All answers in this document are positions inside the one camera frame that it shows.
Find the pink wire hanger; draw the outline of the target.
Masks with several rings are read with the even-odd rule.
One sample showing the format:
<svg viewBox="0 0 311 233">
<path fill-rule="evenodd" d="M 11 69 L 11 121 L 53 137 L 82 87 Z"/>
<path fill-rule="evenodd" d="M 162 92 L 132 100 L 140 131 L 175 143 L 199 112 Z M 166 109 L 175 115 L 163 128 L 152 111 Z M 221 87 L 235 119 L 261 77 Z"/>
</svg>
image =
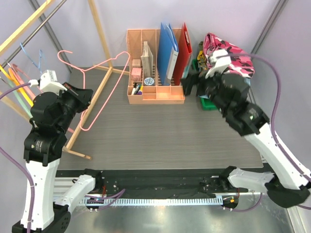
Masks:
<svg viewBox="0 0 311 233">
<path fill-rule="evenodd" d="M 131 56 L 130 56 L 130 54 L 129 54 L 128 52 L 122 51 L 122 52 L 120 52 L 115 58 L 109 58 L 109 59 L 107 59 L 107 60 L 105 60 L 105 61 L 103 61 L 103 62 L 101 62 L 101 63 L 98 63 L 98 64 L 92 66 L 91 68 L 82 69 L 82 68 L 79 68 L 79 67 L 77 67 L 77 66 L 75 66 L 75 65 L 70 64 L 69 62 L 65 62 L 62 58 L 60 58 L 60 55 L 61 55 L 61 53 L 63 53 L 63 52 L 64 52 L 64 53 L 70 53 L 70 54 L 72 54 L 72 51 L 69 51 L 69 50 L 61 50 L 61 51 L 59 51 L 59 52 L 57 53 L 57 58 L 58 58 L 59 61 L 61 61 L 63 64 L 69 65 L 71 68 L 74 68 L 74 69 L 76 69 L 76 70 L 78 70 L 78 71 L 80 71 L 80 72 L 82 73 L 82 75 L 83 75 L 83 89 L 85 89 L 85 87 L 86 87 L 86 72 L 88 72 L 88 71 L 90 71 L 90 70 L 92 70 L 92 69 L 98 68 L 98 67 L 101 66 L 102 64 L 107 63 L 107 62 L 109 62 L 109 61 L 117 60 L 118 57 L 121 56 L 121 55 L 123 55 L 123 54 L 127 54 L 127 55 L 128 55 L 127 61 L 126 61 L 125 65 L 124 65 L 124 67 L 123 67 L 123 70 L 120 72 L 120 76 L 119 76 L 119 78 L 118 78 L 116 84 L 114 85 L 112 91 L 111 91 L 110 94 L 108 95 L 108 97 L 107 97 L 107 99 L 105 100 L 105 102 L 103 103 L 101 109 L 98 111 L 97 115 L 95 116 L 95 118 L 93 119 L 93 121 L 91 122 L 91 124 L 89 125 L 88 128 L 83 128 L 84 120 L 87 119 L 87 116 L 86 116 L 86 115 L 89 114 L 89 113 L 91 112 L 91 106 L 94 106 L 95 103 L 97 102 L 97 100 L 98 100 L 100 94 L 102 93 L 102 91 L 103 91 L 103 89 L 104 89 L 104 86 L 106 85 L 107 81 L 108 81 L 109 78 L 110 78 L 110 75 L 111 75 L 111 73 L 112 73 L 112 71 L 113 71 L 113 67 L 109 67 L 109 68 L 108 68 L 108 71 L 106 72 L 106 75 L 104 76 L 104 78 L 103 78 L 101 84 L 99 85 L 97 91 L 95 92 L 95 94 L 94 94 L 94 96 L 93 96 L 93 98 L 92 98 L 92 100 L 91 100 L 90 106 L 88 107 L 87 110 L 85 110 L 85 111 L 83 111 L 83 112 L 81 113 L 81 117 L 80 117 L 80 122 L 79 122 L 79 124 L 78 124 L 78 128 L 79 128 L 80 130 L 84 131 L 84 132 L 87 132 L 87 131 L 89 131 L 89 130 L 92 128 L 93 124 L 96 122 L 96 120 L 97 120 L 98 117 L 100 116 L 101 112 L 103 111 L 103 109 L 104 109 L 105 106 L 107 105 L 108 101 L 110 100 L 111 96 L 113 95 L 113 93 L 114 93 L 116 87 L 118 86 L 118 84 L 119 84 L 119 82 L 120 82 L 120 80 L 121 80 L 123 74 L 125 74 L 125 70 L 126 70 L 128 64 L 129 64 L 129 62 L 130 62 Z"/>
</svg>

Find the olive yellow patterned trousers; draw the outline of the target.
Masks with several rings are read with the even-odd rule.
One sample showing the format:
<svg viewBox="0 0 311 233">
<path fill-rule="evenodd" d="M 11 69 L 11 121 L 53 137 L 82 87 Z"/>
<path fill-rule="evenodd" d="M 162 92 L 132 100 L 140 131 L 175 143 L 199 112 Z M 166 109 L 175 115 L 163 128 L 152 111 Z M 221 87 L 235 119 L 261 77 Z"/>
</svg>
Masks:
<svg viewBox="0 0 311 233">
<path fill-rule="evenodd" d="M 203 41 L 199 43 L 198 47 L 199 47 L 199 52 L 197 56 L 198 67 L 200 70 L 207 70 L 207 59 L 203 51 Z"/>
</svg>

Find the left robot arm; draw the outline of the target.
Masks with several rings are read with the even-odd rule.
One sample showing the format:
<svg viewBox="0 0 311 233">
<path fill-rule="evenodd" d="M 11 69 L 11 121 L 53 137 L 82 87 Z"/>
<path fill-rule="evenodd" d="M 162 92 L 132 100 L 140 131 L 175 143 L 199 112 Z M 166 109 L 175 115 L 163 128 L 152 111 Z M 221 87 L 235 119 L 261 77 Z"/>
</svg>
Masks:
<svg viewBox="0 0 311 233">
<path fill-rule="evenodd" d="M 12 226 L 14 233 L 63 233 L 71 214 L 89 193 L 103 189 L 98 170 L 85 169 L 65 194 L 53 199 L 54 181 L 67 138 L 66 132 L 77 113 L 90 105 L 91 89 L 63 83 L 60 91 L 39 94 L 31 107 L 32 129 L 24 141 L 24 160 L 31 179 L 22 219 Z"/>
</svg>

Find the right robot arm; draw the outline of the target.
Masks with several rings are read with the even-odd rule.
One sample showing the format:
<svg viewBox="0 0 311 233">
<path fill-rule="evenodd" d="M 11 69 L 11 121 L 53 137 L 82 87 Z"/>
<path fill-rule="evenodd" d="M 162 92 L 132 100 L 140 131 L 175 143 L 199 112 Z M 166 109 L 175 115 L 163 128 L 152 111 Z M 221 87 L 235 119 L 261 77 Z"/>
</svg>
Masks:
<svg viewBox="0 0 311 233">
<path fill-rule="evenodd" d="M 181 80 L 184 94 L 206 95 L 217 107 L 226 123 L 252 144 L 268 162 L 271 172 L 251 172 L 236 166 L 227 167 L 219 176 L 225 192 L 245 188 L 268 195 L 278 206 L 289 208 L 303 204 L 310 196 L 311 183 L 298 172 L 285 156 L 285 149 L 276 141 L 272 124 L 265 112 L 247 100 L 249 84 L 238 74 L 190 73 Z"/>
</svg>

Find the yellow hanger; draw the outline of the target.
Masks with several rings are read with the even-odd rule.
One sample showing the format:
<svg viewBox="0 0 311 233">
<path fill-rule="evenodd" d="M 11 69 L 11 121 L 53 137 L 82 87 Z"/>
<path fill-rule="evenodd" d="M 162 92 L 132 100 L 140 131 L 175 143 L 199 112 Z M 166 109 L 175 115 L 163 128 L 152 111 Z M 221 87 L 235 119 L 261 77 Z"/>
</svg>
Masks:
<svg viewBox="0 0 311 233">
<path fill-rule="evenodd" d="M 7 79 L 13 83 L 15 86 L 18 86 L 20 85 L 20 83 L 18 82 L 18 80 L 15 78 L 15 76 L 10 76 L 5 70 L 3 67 L 0 67 L 0 70 L 1 72 L 7 77 Z M 22 96 L 24 97 L 24 99 L 27 101 L 27 103 L 32 107 L 33 106 L 33 101 L 31 100 L 31 98 L 28 96 L 28 94 L 25 92 L 25 90 L 22 88 L 20 91 L 19 91 Z"/>
</svg>

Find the red patterned trousers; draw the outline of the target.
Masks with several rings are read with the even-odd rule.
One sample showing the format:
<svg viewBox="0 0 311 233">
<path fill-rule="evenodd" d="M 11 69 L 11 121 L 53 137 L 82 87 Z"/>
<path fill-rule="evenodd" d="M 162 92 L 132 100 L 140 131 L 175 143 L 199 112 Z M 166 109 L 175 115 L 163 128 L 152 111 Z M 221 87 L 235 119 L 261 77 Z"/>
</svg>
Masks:
<svg viewBox="0 0 311 233">
<path fill-rule="evenodd" d="M 241 48 L 232 43 L 222 40 L 213 33 L 207 33 L 203 42 L 203 54 L 205 55 L 208 68 L 212 67 L 210 56 L 217 50 L 225 50 L 228 54 L 245 53 Z M 255 69 L 249 56 L 233 56 L 227 57 L 231 59 L 231 64 L 224 70 L 224 73 L 234 73 L 251 79 L 255 73 Z"/>
</svg>

